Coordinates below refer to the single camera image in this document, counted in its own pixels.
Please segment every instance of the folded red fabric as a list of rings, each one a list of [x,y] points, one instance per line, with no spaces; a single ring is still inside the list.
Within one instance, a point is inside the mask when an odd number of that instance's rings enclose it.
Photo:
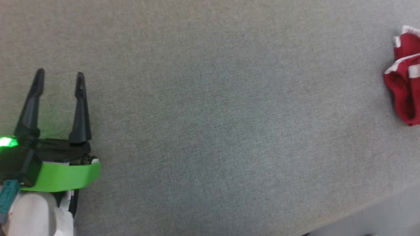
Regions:
[[[420,124],[420,30],[404,26],[394,38],[394,64],[385,71],[385,84],[394,94],[394,106],[408,125]]]

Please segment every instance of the green strip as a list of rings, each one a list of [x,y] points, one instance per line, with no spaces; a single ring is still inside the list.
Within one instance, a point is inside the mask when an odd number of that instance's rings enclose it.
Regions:
[[[43,163],[37,182],[33,187],[22,187],[25,191],[61,192],[81,189],[98,178],[101,163],[91,165],[60,165]]]

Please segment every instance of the red cloth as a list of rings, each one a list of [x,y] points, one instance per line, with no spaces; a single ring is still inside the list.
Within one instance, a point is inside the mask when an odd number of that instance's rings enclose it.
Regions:
[[[408,125],[420,124],[420,30],[404,26],[394,38],[397,61],[385,71],[398,116]]]

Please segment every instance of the green light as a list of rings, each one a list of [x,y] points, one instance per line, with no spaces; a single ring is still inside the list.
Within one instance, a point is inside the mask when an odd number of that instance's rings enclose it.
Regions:
[[[16,139],[11,139],[8,137],[0,138],[0,147],[3,147],[3,146],[13,147],[16,145],[18,145],[18,142],[16,141]]]

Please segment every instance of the teal connector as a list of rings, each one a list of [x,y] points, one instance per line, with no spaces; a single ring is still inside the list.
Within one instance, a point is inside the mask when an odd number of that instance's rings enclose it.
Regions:
[[[4,225],[7,222],[10,207],[18,195],[21,185],[16,180],[8,179],[4,182],[3,188],[0,192],[0,224]]]

